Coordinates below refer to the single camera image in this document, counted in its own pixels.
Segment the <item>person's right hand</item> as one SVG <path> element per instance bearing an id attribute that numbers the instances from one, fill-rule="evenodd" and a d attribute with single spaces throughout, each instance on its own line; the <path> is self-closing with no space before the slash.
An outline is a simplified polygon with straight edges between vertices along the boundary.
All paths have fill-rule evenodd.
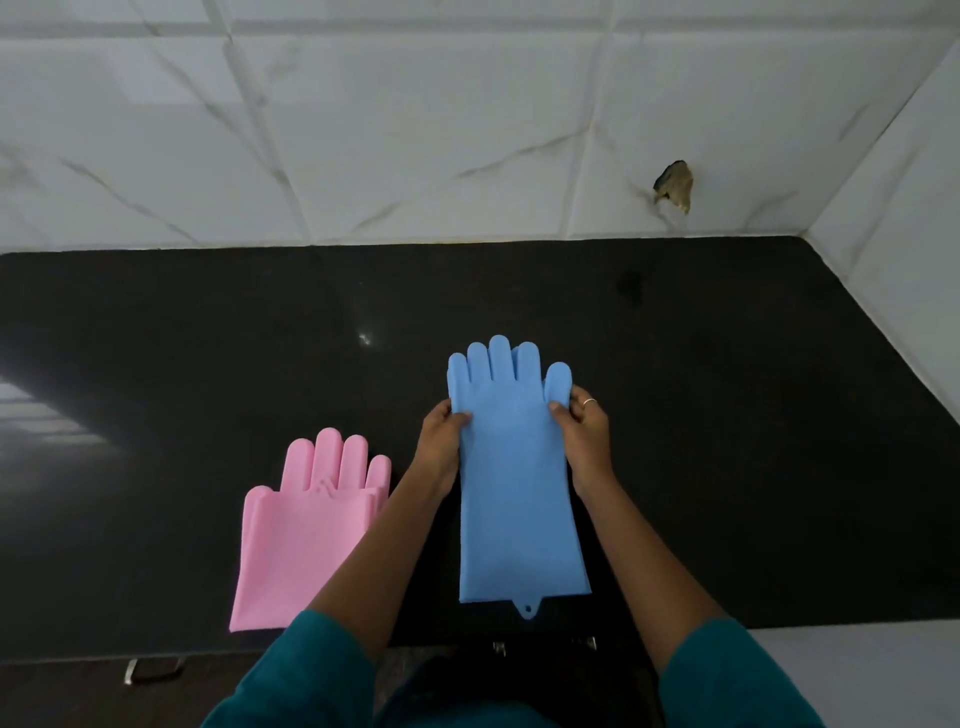
<path id="1" fill-rule="evenodd" d="M 585 503 L 597 486 L 616 480 L 609 419 L 598 400 L 576 384 L 571 388 L 568 406 L 577 418 L 577 433 L 560 433 L 573 489 Z"/>

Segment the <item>person's left hand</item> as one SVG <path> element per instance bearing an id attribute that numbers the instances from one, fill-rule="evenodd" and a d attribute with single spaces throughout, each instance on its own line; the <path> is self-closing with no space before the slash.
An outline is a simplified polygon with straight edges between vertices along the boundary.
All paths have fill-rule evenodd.
<path id="1" fill-rule="evenodd" d="M 454 411 L 451 398 L 439 402 L 424 418 L 410 472 L 414 480 L 444 499 L 451 491 L 460 468 L 459 437 L 448 432 L 448 412 Z"/>

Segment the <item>blue rubber glove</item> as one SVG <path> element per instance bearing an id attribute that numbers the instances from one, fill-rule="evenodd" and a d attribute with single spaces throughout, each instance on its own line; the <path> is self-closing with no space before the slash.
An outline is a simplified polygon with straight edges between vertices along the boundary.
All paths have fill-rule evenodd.
<path id="1" fill-rule="evenodd" d="M 460 601 L 510 602 L 530 621 L 546 599 L 590 594 L 549 408 L 570 405 L 570 367 L 543 371 L 535 344 L 497 334 L 450 356 L 447 386 L 452 411 L 471 416 L 459 448 Z"/>

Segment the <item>person's left forearm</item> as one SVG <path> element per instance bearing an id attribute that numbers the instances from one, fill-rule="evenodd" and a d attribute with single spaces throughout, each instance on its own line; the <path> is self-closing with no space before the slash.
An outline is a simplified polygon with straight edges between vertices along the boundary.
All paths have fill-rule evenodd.
<path id="1" fill-rule="evenodd" d="M 409 469 L 370 528 L 318 591 L 308 609 L 348 632 L 378 662 L 452 476 Z"/>

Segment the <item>person's right forearm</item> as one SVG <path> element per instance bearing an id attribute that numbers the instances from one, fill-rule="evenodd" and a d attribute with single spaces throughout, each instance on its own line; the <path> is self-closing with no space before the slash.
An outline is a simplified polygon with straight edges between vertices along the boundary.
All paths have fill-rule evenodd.
<path id="1" fill-rule="evenodd" d="M 631 619 L 658 674 L 682 644 L 725 611 L 681 563 L 614 475 L 574 475 Z"/>

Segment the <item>pink rubber glove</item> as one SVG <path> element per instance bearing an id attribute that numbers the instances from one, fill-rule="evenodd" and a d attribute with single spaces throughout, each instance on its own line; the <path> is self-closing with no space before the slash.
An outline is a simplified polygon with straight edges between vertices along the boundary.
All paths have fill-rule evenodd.
<path id="1" fill-rule="evenodd" d="M 286 628 L 367 534 L 390 493 L 392 463 L 333 427 L 290 443 L 280 486 L 245 497 L 228 629 Z"/>

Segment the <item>teal long-sleeved shirt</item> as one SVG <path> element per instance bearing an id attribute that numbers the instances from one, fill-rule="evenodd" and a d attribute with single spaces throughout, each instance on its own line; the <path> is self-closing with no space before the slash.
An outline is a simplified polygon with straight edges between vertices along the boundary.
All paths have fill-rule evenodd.
<path id="1" fill-rule="evenodd" d="M 338 622 L 306 611 L 200 728 L 641 728 L 645 709 L 597 660 L 578 681 L 557 654 L 459 650 L 422 663 L 375 710 L 374 664 Z M 666 728 L 826 728 L 796 685 L 735 620 L 690 634 L 660 675 Z"/>

